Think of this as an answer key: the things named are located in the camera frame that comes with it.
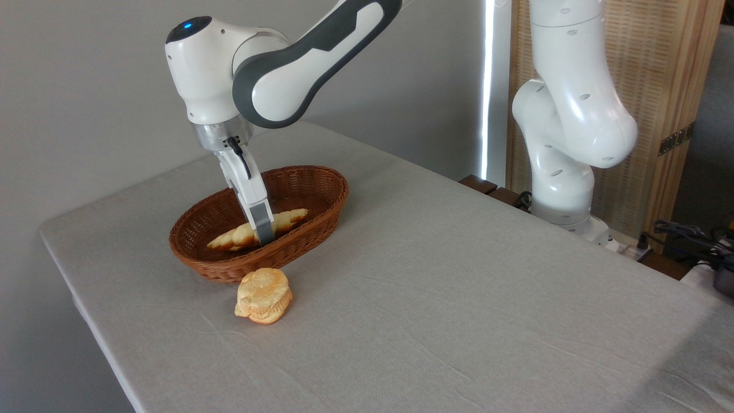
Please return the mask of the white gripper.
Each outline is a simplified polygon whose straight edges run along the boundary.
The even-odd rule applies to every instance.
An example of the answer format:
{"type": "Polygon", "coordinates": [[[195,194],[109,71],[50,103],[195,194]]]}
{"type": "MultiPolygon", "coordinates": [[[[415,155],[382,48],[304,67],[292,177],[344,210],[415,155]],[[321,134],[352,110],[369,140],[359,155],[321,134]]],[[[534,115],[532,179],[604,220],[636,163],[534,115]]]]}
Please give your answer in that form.
{"type": "Polygon", "coordinates": [[[267,189],[260,175],[255,158],[246,146],[227,143],[217,152],[228,185],[236,194],[242,209],[249,209],[254,231],[260,246],[275,240],[272,209],[268,203],[267,189]]]}

